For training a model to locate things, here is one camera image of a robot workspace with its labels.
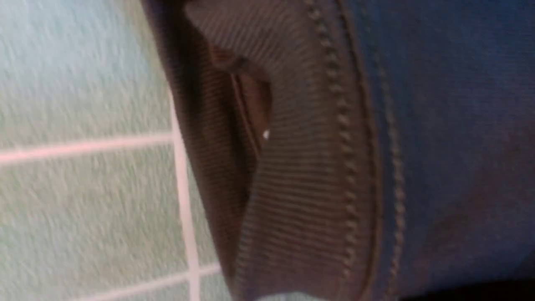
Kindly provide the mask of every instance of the ribbed fabric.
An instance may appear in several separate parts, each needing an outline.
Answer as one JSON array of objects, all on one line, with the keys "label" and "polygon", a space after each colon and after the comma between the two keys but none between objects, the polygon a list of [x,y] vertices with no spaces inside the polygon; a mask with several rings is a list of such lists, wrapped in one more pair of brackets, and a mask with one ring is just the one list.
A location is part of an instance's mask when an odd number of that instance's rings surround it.
[{"label": "ribbed fabric", "polygon": [[[152,4],[146,6],[154,14]],[[194,1],[184,11],[166,5],[174,20],[155,26],[176,33],[160,41],[160,51],[165,58],[187,45],[178,52],[181,68],[196,69],[186,75],[170,67],[168,74],[181,83],[173,87],[178,118],[233,296],[356,298],[372,262],[375,173],[356,66],[349,51],[335,50],[347,44],[341,24],[321,16],[337,8],[245,0]],[[260,72],[222,73],[213,60],[236,66],[231,54]],[[258,74],[268,77],[270,93]],[[236,80],[246,86],[236,89]],[[241,97],[246,108],[236,107]],[[264,126],[270,136],[256,157]]]}]

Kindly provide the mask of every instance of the blue fabric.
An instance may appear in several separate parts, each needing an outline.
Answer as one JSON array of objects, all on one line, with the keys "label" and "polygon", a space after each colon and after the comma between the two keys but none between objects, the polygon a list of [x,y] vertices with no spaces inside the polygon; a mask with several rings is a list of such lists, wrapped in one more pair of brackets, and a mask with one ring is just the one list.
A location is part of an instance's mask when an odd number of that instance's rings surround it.
[{"label": "blue fabric", "polygon": [[[377,51],[401,136],[407,228],[400,295],[534,277],[523,266],[533,267],[535,250],[535,4],[367,1],[362,15],[358,2],[355,26],[376,116],[385,110]],[[388,157],[387,123],[377,123]],[[390,258],[392,166],[383,162],[389,235],[382,246]],[[380,264],[380,279],[389,265]]]}]

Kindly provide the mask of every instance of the white grout line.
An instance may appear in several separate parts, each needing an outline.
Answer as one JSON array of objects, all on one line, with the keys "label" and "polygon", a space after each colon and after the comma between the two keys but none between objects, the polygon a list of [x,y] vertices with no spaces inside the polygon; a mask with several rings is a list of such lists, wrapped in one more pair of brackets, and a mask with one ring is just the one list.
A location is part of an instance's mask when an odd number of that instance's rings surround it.
[{"label": "white grout line", "polygon": [[72,156],[85,153],[104,152],[118,148],[139,148],[149,145],[170,144],[172,133],[151,133],[141,136],[123,136],[103,140],[85,140],[68,144],[56,144],[35,148],[19,148],[0,151],[0,165],[24,161]]},{"label": "white grout line", "polygon": [[[211,275],[218,273],[219,271],[219,264],[210,264],[200,268],[199,275]],[[156,279],[154,281],[133,285],[131,287],[125,287],[118,290],[105,292],[103,294],[94,295],[88,298],[77,299],[76,301],[112,301],[119,298],[125,298],[132,295],[138,295],[145,292],[170,287],[172,285],[176,285],[180,282],[188,280],[190,277],[191,274],[189,272],[174,274],[164,278]]]},{"label": "white grout line", "polygon": [[171,107],[171,124],[173,130],[174,161],[177,174],[178,200],[180,204],[180,221],[182,222],[182,236],[186,244],[186,258],[189,266],[189,300],[201,299],[201,285],[199,276],[199,260],[197,255],[197,243],[193,228],[192,209],[189,201],[189,185],[187,157],[184,142],[180,133],[177,117],[175,115],[173,95],[169,91]]}]

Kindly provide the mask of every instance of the stitched seam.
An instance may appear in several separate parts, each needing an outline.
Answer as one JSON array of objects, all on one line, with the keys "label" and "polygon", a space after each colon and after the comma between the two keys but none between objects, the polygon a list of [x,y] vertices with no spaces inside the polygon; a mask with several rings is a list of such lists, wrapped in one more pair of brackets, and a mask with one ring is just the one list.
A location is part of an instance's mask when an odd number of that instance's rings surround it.
[{"label": "stitched seam", "polygon": [[[368,17],[368,10],[362,0],[357,0],[360,7],[361,17],[365,23],[366,34],[371,37],[371,21]],[[391,258],[390,277],[387,281],[387,288],[382,296],[382,300],[392,298],[396,290],[396,280],[400,268],[400,260],[403,253],[403,245],[405,241],[405,199],[406,193],[404,190],[405,177],[403,174],[403,160],[401,159],[400,134],[397,126],[397,121],[394,113],[394,99],[391,94],[391,88],[388,84],[388,76],[385,68],[381,62],[379,49],[371,39],[368,39],[368,47],[373,55],[373,62],[379,71],[379,78],[381,80],[381,90],[385,101],[385,117],[388,124],[388,136],[390,139],[390,155],[392,165],[394,166],[392,177],[394,178],[394,197],[395,197],[395,222],[396,230],[394,232],[395,245]]]},{"label": "stitched seam", "polygon": [[[373,210],[375,210],[376,214],[377,212],[379,211],[379,207],[380,207],[380,204],[379,204],[379,199],[378,199],[378,196],[377,196],[377,169],[378,169],[378,163],[377,161],[375,160],[375,153],[376,153],[376,149],[375,149],[375,144],[373,143],[373,137],[375,137],[375,131],[374,131],[374,128],[372,126],[372,123],[373,123],[373,120],[371,118],[372,116],[372,112],[371,112],[371,106],[366,102],[366,91],[365,91],[365,87],[364,87],[364,75],[363,75],[363,72],[360,70],[359,68],[359,62],[358,62],[358,57],[357,57],[357,50],[356,50],[356,46],[355,46],[355,39],[350,28],[349,28],[349,20],[346,16],[346,14],[342,11],[342,8],[343,8],[343,4],[342,4],[343,0],[337,0],[337,5],[339,7],[339,10],[340,10],[340,14],[341,14],[341,17],[340,19],[342,20],[342,24],[343,24],[343,29],[344,29],[344,34],[346,36],[346,39],[347,41],[349,41],[349,45],[350,45],[350,49],[351,49],[351,53],[352,53],[352,59],[353,59],[353,65],[355,67],[355,72],[356,72],[356,76],[357,76],[357,92],[358,92],[358,97],[362,100],[360,105],[361,105],[361,109],[362,109],[362,124],[363,124],[363,128],[364,128],[364,132],[365,132],[365,138],[366,138],[366,148],[367,148],[367,155],[368,155],[368,166],[370,168],[370,196],[372,198],[372,200],[375,201],[375,208]],[[373,268],[373,265],[374,263],[376,262],[374,260],[374,258],[376,257],[375,256],[375,252],[378,251],[378,247],[377,247],[377,244],[375,243],[379,238],[377,236],[374,236],[371,238],[371,241],[372,241],[372,246],[371,246],[371,257],[370,257],[370,262],[369,262],[369,266],[368,266],[368,273],[367,273],[367,278],[364,282],[364,286],[363,286],[363,289],[362,289],[362,294],[364,294],[365,290],[366,290],[366,286],[370,284],[372,278],[373,278],[373,271],[372,271],[372,268]]]},{"label": "stitched seam", "polygon": [[[334,95],[337,106],[337,121],[338,121],[338,135],[342,140],[341,152],[344,158],[343,165],[346,170],[345,180],[348,185],[352,187],[356,184],[356,165],[354,161],[354,151],[351,147],[351,134],[349,130],[350,118],[348,115],[349,105],[347,99],[344,97],[342,84],[340,83],[340,59],[334,47],[333,39],[329,36],[327,25],[322,17],[319,8],[314,0],[303,0],[308,9],[309,18],[316,25],[316,33],[319,41],[325,51],[325,62],[327,63],[326,75],[328,78],[329,91]],[[351,276],[351,266],[356,259],[356,235],[357,235],[357,208],[355,202],[357,195],[350,189],[345,189],[343,196],[346,199],[346,211],[348,218],[345,226],[347,232],[345,235],[346,248],[344,249],[345,257],[342,261],[344,268],[342,276],[344,280]]]}]

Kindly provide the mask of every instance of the green tile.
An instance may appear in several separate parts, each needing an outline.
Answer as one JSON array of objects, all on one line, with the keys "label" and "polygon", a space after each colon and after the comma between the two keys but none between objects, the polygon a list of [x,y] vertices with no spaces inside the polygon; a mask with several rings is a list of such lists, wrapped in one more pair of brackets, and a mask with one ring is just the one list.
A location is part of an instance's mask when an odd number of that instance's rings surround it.
[{"label": "green tile", "polygon": [[187,282],[177,284],[118,301],[187,301],[189,300],[189,285]]},{"label": "green tile", "polygon": [[170,129],[139,1],[3,0],[0,148]]},{"label": "green tile", "polygon": [[199,264],[206,265],[217,262],[216,250],[213,245],[212,235],[208,228],[208,221],[206,220],[204,208],[202,206],[201,197],[193,176],[191,165],[188,163],[188,182],[189,182],[189,198],[192,208],[193,226],[195,229],[195,241],[197,242],[197,252],[199,256]]},{"label": "green tile", "polygon": [[183,272],[173,150],[0,168],[0,300],[65,300]]},{"label": "green tile", "polygon": [[259,301],[322,301],[323,299],[313,298],[301,293],[279,294],[265,297]]},{"label": "green tile", "polygon": [[231,301],[228,288],[221,274],[201,278],[201,301]]}]

